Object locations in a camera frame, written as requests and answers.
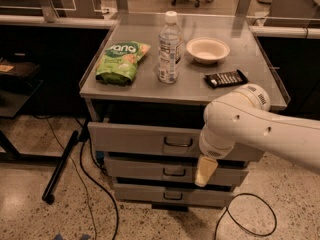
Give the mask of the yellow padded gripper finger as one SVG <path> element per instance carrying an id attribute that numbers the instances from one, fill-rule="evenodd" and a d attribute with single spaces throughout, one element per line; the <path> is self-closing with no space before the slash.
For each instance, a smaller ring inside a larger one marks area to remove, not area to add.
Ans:
<path id="1" fill-rule="evenodd" d="M 217 168 L 218 162 L 215 159 L 200 156 L 195 174 L 195 184 L 199 187 L 206 186 Z"/>

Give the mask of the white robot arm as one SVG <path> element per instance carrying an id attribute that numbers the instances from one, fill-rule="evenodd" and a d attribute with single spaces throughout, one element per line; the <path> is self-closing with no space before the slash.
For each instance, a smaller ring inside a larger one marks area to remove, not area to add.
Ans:
<path id="1" fill-rule="evenodd" d="M 270 106 L 269 95 L 256 84 L 240 86 L 206 106 L 199 137 L 197 186 L 207 185 L 218 161 L 237 143 L 320 173 L 320 121 L 274 114 Z"/>

